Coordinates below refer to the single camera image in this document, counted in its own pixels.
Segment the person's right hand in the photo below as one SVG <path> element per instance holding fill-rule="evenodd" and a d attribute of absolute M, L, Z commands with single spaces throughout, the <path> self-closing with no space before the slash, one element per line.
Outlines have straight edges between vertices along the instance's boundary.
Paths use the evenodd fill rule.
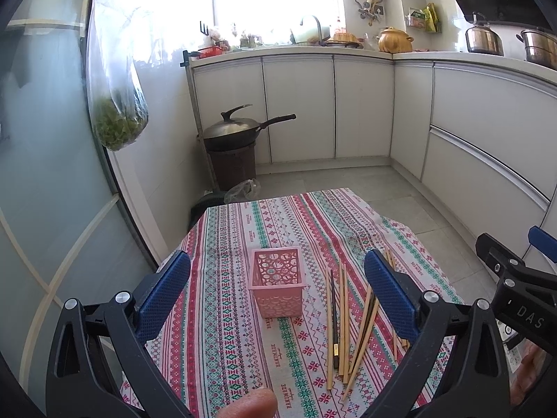
<path fill-rule="evenodd" d="M 510 398 L 512 417 L 555 417 L 556 358 L 528 341 Z"/>

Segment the person's left hand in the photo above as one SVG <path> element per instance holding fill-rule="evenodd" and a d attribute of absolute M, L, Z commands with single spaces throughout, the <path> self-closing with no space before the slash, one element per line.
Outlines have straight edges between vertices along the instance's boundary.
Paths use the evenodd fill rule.
<path fill-rule="evenodd" d="M 218 418 L 273 418 L 277 413 L 277 397 L 268 388 L 251 390 L 242 398 L 218 411 Z"/>

